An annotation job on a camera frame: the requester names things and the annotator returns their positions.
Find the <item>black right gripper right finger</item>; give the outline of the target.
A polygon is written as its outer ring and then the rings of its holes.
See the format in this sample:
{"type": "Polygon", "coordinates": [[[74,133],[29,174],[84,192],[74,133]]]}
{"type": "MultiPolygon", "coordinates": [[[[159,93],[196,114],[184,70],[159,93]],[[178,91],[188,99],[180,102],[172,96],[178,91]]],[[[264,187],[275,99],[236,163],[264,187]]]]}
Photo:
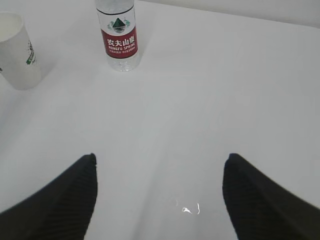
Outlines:
{"type": "Polygon", "coordinates": [[[318,240],[320,209],[231,153],[224,164],[222,195],[239,240],[318,240]]]}

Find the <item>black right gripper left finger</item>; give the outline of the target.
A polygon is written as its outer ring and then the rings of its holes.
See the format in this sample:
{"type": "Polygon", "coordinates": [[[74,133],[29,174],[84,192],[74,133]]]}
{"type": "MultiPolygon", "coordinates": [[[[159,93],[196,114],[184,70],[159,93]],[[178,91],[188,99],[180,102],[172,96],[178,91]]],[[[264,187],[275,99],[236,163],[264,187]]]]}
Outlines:
{"type": "Polygon", "coordinates": [[[97,158],[91,153],[33,195],[1,212],[0,238],[83,240],[97,196],[97,158]]]}

